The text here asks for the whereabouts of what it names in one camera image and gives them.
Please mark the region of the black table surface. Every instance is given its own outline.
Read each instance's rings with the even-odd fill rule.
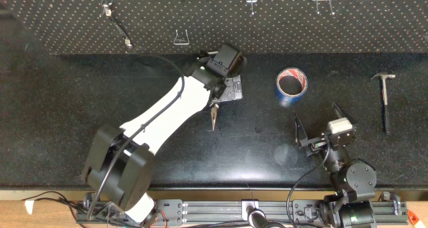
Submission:
[[[80,180],[96,130],[120,125],[150,108],[178,75],[135,55],[50,56],[25,43],[4,45],[0,75],[2,189],[89,189]],[[169,55],[182,65],[190,55]],[[294,144],[293,113],[309,137],[336,119],[332,102],[357,123],[347,149],[377,168],[379,189],[428,189],[428,57],[415,53],[248,55],[242,100],[220,105],[215,131],[209,111],[190,117],[156,155],[152,189],[289,189],[319,156]],[[279,71],[300,68],[308,91],[278,105]],[[383,132],[381,89],[387,80],[393,132]],[[302,189],[329,189],[325,170]]]

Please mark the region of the pegboard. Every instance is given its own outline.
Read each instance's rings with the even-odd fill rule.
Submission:
[[[101,0],[1,0],[53,54],[195,53],[229,42],[245,53],[428,52],[428,0],[113,0],[134,48]],[[189,45],[173,45],[179,38]]]

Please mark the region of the hammer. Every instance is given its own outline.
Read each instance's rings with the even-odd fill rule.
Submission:
[[[391,133],[390,126],[389,126],[389,112],[388,112],[388,96],[387,96],[387,83],[385,80],[387,78],[395,78],[395,74],[388,74],[386,72],[380,72],[373,76],[380,77],[382,80],[382,97],[383,97],[383,122],[384,122],[384,129],[387,134]]]

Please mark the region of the wooden surface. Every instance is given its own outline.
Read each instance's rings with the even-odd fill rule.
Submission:
[[[428,224],[428,202],[408,202],[410,210]],[[55,202],[36,201],[33,206],[33,214],[29,215],[23,201],[0,201],[0,227],[79,227],[73,220],[70,210]],[[106,225],[85,225],[85,227],[106,227]],[[405,228],[408,226],[391,226],[393,228]]]

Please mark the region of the hammer handle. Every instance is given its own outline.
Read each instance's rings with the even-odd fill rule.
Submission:
[[[387,134],[391,133],[390,125],[389,125],[389,111],[388,111],[388,105],[383,106],[383,122],[384,122],[384,128],[385,132]]]

